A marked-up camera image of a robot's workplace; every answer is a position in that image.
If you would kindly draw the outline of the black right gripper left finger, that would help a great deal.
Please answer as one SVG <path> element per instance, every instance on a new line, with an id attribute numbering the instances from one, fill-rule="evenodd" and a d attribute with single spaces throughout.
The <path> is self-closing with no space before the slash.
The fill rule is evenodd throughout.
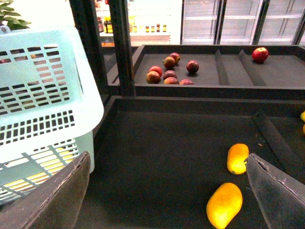
<path id="1" fill-rule="evenodd" d="M 27 196 L 0 212 L 2 229 L 72 229 L 86 194 L 91 159 L 81 153 Z"/>

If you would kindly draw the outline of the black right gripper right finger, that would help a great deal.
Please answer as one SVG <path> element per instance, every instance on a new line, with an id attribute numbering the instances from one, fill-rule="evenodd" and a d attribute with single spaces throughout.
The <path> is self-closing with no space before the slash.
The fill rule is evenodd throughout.
<path id="1" fill-rule="evenodd" d="M 305 227 L 305 185 L 256 154 L 245 160 L 251 190 L 269 229 Z"/>

